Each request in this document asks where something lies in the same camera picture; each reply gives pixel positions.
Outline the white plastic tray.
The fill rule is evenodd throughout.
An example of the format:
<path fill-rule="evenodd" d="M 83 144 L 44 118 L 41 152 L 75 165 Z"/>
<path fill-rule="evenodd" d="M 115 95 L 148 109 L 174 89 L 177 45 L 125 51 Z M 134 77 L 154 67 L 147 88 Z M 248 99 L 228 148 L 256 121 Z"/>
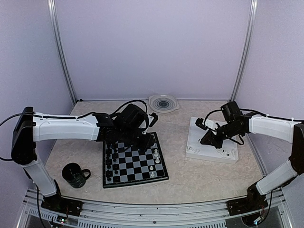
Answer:
<path fill-rule="evenodd" d="M 185 155 L 188 158 L 205 161 L 235 164 L 238 161 L 238 147 L 235 142 L 225 140 L 220 149 L 211 145 L 202 145 L 201 138 L 206 134 L 206 130 L 199 128 L 195 122 L 197 117 L 190 118 L 189 134 Z"/>

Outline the black and grey chessboard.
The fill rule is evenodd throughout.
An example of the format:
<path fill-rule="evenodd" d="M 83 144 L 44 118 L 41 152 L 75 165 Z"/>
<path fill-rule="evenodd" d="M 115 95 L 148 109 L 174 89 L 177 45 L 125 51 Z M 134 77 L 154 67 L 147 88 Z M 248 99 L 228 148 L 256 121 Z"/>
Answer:
<path fill-rule="evenodd" d="M 154 137 L 154 145 L 147 151 L 142 152 L 137 147 L 127 147 L 123 142 L 113 145 L 103 143 L 103 188 L 118 188 L 132 185 L 140 185 L 169 179 L 162 150 L 156 132 L 151 133 Z"/>

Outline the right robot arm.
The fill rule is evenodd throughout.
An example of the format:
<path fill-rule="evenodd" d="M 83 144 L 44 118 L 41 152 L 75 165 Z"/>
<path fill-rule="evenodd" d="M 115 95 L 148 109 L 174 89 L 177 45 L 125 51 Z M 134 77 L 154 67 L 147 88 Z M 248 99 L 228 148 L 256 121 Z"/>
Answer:
<path fill-rule="evenodd" d="M 251 138 L 265 137 L 265 147 L 270 154 L 275 151 L 284 154 L 285 158 L 277 168 L 247 189 L 243 207 L 253 211 L 271 191 L 287 186 L 304 172 L 304 122 L 294 118 L 271 116 L 263 112 L 240 108 L 235 101 L 222 105 L 209 112 L 205 118 L 198 118 L 196 126 L 205 130 L 200 144 L 216 149 L 223 147 L 224 141 L 243 144 L 241 139 L 248 135 Z"/>

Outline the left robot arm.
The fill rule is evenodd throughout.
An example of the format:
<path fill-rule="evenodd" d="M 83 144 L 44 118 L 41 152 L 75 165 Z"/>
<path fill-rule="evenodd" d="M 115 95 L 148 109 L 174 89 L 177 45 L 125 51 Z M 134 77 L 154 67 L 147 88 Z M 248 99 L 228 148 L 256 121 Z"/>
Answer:
<path fill-rule="evenodd" d="M 35 113 L 26 107 L 18 114 L 13 131 L 11 158 L 38 186 L 47 202 L 56 211 L 66 206 L 59 187 L 36 154 L 36 143 L 47 140 L 80 139 L 96 142 L 124 142 L 146 151 L 154 143 L 148 128 L 157 121 L 155 113 L 147 114 L 134 104 L 114 114 L 90 112 L 84 115 L 54 115 Z"/>

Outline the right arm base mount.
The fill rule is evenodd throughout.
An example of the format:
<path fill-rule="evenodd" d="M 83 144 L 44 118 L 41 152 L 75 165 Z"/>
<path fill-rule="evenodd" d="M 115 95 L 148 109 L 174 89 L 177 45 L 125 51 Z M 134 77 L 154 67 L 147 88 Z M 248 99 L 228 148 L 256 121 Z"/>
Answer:
<path fill-rule="evenodd" d="M 247 197 L 233 199 L 226 202 L 230 216 L 252 212 L 268 206 L 266 199 L 249 200 Z"/>

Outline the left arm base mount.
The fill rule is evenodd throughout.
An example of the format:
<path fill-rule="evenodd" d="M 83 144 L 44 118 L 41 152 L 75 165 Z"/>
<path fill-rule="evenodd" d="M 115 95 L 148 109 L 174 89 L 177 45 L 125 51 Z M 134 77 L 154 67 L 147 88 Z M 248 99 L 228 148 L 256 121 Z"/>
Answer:
<path fill-rule="evenodd" d="M 60 195 L 43 197 L 41 203 L 41 206 L 44 209 L 77 217 L 80 216 L 82 205 L 82 201 L 64 198 Z"/>

